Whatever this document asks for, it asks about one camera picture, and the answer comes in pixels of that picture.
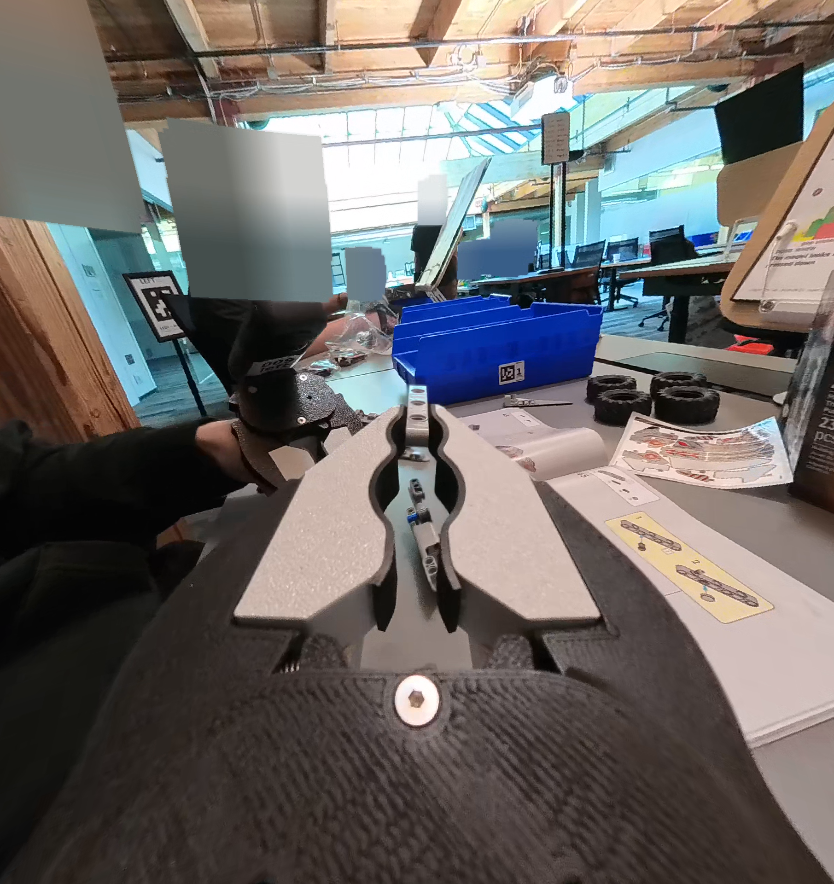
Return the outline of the white ceiling projector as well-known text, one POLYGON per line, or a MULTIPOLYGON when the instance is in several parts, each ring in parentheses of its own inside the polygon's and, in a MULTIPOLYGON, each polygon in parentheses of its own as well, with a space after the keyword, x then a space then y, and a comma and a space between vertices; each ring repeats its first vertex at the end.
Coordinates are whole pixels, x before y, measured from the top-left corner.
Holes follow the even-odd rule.
POLYGON ((560 110, 571 111, 577 106, 573 84, 564 75, 549 75, 538 81, 525 83, 511 97, 509 116, 519 125, 560 110))

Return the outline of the floor sign with square tag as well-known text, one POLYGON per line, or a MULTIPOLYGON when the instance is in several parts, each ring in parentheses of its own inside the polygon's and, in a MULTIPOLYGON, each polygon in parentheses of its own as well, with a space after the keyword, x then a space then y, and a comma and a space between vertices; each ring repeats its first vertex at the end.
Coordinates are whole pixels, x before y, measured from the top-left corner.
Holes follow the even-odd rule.
POLYGON ((174 272, 123 272, 122 279, 157 342, 172 343, 198 412, 202 417, 207 416, 189 357, 183 352, 180 343, 182 339, 188 337, 188 332, 172 311, 173 299, 182 297, 174 272))

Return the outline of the blue plastic bin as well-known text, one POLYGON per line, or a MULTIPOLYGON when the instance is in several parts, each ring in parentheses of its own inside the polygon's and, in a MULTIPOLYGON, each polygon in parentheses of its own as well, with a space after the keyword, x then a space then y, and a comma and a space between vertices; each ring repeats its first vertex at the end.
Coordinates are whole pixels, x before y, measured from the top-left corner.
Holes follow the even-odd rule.
POLYGON ((590 376, 600 305, 534 302, 503 295, 427 302, 402 310, 391 359, 433 404, 452 405, 590 376))

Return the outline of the person's left hand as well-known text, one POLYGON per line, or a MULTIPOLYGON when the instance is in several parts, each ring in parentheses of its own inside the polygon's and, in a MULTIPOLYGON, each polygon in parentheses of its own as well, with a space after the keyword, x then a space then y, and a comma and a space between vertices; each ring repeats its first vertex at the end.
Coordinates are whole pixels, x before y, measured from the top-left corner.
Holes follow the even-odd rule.
POLYGON ((241 486, 255 485, 259 493, 269 496, 276 487, 268 483, 247 461, 233 420, 212 421, 200 425, 195 444, 223 474, 241 486))

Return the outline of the tall sign on pole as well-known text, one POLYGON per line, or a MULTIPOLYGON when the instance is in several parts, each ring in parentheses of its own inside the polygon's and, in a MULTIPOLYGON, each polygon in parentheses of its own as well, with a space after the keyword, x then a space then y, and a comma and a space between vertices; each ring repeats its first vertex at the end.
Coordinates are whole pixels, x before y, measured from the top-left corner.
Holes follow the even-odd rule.
POLYGON ((566 175, 570 154, 570 116, 566 111, 542 117, 542 164, 550 168, 548 271, 545 298, 566 302, 569 292, 566 257, 566 175))

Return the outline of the tilted white board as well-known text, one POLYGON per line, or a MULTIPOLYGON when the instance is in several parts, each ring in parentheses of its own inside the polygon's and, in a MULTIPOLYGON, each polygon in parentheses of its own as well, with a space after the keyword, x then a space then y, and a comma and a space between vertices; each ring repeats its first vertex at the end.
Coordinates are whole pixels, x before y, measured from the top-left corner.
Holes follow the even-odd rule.
POLYGON ((431 300, 439 302, 443 299, 440 283, 453 257, 463 221, 491 162, 491 157, 482 158, 461 180, 426 266, 415 280, 415 290, 428 294, 431 300))

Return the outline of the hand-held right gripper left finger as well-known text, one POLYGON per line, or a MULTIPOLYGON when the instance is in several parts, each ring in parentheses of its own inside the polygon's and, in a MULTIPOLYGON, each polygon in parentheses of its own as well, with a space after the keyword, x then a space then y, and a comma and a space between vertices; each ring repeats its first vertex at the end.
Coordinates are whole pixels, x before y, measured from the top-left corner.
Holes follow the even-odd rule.
POLYGON ((234 609, 241 638, 334 639, 350 667, 397 602, 395 528, 404 407, 380 414, 308 470, 234 609))

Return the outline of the black office chair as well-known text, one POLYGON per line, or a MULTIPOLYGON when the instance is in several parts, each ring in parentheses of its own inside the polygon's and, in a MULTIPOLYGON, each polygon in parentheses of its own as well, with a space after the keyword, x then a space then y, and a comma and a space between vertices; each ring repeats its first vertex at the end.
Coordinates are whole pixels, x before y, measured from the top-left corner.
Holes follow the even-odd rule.
POLYGON ((686 238, 683 225, 651 230, 648 237, 652 267, 681 262, 693 256, 693 244, 686 238))

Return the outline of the grey toy beam with holes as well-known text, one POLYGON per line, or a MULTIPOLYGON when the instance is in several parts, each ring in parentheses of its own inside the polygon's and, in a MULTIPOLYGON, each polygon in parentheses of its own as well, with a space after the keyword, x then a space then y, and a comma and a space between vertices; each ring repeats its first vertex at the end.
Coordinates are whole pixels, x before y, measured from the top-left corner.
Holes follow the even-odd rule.
POLYGON ((405 448, 402 458, 428 460, 430 440, 430 412, 426 387, 409 386, 405 422, 405 448))

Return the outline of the open instruction booklet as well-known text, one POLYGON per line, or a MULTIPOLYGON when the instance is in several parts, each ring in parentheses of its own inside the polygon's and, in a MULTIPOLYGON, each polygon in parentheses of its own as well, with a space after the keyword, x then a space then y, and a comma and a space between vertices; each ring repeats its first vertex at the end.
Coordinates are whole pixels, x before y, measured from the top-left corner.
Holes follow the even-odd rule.
POLYGON ((603 461, 595 430, 521 408, 461 416, 626 552, 687 625, 751 747, 834 719, 834 602, 603 461))

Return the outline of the grey desk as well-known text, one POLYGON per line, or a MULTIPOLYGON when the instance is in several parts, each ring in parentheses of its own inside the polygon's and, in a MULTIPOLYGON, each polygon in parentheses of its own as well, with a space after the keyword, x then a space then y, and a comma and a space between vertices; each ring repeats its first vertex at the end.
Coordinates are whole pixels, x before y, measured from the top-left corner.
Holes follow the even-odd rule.
MULTIPOLYGON (((615 367, 608 364, 611 361, 620 362, 653 351, 732 362, 750 367, 755 373, 769 366, 769 371, 791 375, 795 365, 794 360, 786 358, 603 334, 596 349, 595 372, 612 372, 615 367)), ((380 412, 406 399, 404 383, 388 356, 373 356, 355 369, 343 370, 330 386, 342 392, 349 404, 369 412, 380 412)), ((549 411, 551 414, 544 420, 553 426, 592 423, 588 405, 549 411)), ((778 408, 770 400, 725 393, 712 428, 738 428, 777 414, 778 408)), ((732 492, 659 480, 648 483, 700 522, 834 602, 834 515, 792 498, 783 487, 732 492)), ((267 501, 251 485, 231 495, 222 508, 190 517, 188 527, 197 533, 198 539, 206 541, 207 554, 218 542, 240 535, 266 509, 267 501)), ((441 621, 434 613, 422 614, 426 622, 420 622, 414 593, 420 587, 420 602, 427 605, 428 599, 423 598, 428 588, 423 578, 414 582, 405 575, 400 580, 399 586, 407 587, 411 597, 398 602, 396 617, 402 614, 408 629, 413 624, 416 633, 403 634, 402 642, 407 644, 402 651, 407 648, 407 659, 417 661, 420 658, 415 653, 426 646, 438 646, 444 654, 437 662, 444 669, 469 662, 468 640, 464 636, 443 638, 441 621)), ((761 746, 754 750, 754 755, 776 799, 834 878, 834 719, 761 746)))

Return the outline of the person's left forearm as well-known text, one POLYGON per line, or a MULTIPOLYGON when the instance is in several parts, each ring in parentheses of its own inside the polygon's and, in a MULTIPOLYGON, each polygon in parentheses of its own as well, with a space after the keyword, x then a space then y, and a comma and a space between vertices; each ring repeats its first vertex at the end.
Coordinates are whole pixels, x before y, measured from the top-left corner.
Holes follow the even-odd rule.
POLYGON ((107 541, 145 546, 180 518, 220 506, 243 488, 241 462, 209 453, 204 420, 141 427, 75 444, 54 445, 22 421, 0 427, 0 558, 47 543, 107 541))

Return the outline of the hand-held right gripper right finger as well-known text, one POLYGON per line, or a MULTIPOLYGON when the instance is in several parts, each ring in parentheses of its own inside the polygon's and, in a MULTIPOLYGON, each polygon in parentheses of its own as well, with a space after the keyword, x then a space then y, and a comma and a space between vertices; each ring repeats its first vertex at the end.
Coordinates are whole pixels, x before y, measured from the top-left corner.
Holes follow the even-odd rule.
POLYGON ((555 492, 444 407, 428 414, 436 609, 453 643, 433 660, 483 665, 504 635, 532 640, 599 624, 598 605, 546 505, 555 492))

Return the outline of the clear plastic bag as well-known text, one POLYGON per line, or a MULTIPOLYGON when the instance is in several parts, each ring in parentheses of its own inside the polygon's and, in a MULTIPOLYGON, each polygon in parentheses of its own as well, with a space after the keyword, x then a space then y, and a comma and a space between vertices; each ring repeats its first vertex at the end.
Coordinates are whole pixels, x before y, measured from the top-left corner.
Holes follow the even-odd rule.
POLYGON ((364 312, 346 312, 342 325, 326 344, 337 360, 353 362, 358 357, 390 356, 397 316, 384 304, 374 304, 364 312))

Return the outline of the black monitor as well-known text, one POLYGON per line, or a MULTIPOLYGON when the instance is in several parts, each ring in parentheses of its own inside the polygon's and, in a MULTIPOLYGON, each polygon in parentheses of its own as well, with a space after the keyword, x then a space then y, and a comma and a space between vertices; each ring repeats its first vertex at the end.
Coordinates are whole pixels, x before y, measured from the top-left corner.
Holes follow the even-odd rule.
POLYGON ((803 141, 803 76, 804 66, 797 64, 716 105, 723 164, 803 141))

